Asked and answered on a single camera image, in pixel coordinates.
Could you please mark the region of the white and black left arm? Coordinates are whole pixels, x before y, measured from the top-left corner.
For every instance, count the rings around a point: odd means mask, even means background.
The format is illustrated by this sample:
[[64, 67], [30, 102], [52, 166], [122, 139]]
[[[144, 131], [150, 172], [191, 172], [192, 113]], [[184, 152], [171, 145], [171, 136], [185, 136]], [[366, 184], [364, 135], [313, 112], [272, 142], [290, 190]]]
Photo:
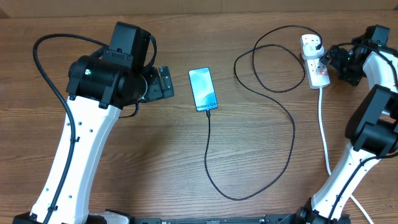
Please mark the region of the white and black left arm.
[[32, 210], [14, 217], [22, 223], [133, 223], [126, 213], [91, 213], [90, 193], [106, 140], [124, 107], [170, 98], [174, 89], [168, 67], [147, 60], [155, 37], [124, 22], [115, 25], [111, 42], [73, 62], [66, 117], [50, 174]]

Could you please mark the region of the black Samsung Galaxy smartphone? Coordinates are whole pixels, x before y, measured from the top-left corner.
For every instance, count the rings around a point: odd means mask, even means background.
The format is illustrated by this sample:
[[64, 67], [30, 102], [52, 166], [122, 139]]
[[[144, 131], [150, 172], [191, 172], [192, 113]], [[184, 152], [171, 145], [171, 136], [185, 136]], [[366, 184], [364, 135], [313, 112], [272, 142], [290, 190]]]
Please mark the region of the black Samsung Galaxy smartphone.
[[190, 84], [198, 112], [217, 109], [218, 100], [208, 67], [190, 70], [188, 72]]

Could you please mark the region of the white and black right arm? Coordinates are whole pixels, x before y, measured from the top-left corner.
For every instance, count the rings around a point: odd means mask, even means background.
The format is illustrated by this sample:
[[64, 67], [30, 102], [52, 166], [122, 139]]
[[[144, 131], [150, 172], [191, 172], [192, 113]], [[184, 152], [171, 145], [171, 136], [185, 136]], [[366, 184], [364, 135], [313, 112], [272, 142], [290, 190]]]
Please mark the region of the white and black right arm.
[[397, 156], [397, 50], [387, 46], [390, 30], [374, 25], [345, 44], [323, 47], [317, 33], [300, 39], [301, 55], [311, 88], [329, 84], [326, 67], [356, 86], [368, 79], [369, 93], [350, 117], [345, 129], [348, 143], [323, 187], [282, 223], [350, 223], [343, 208], [363, 177], [380, 160]]

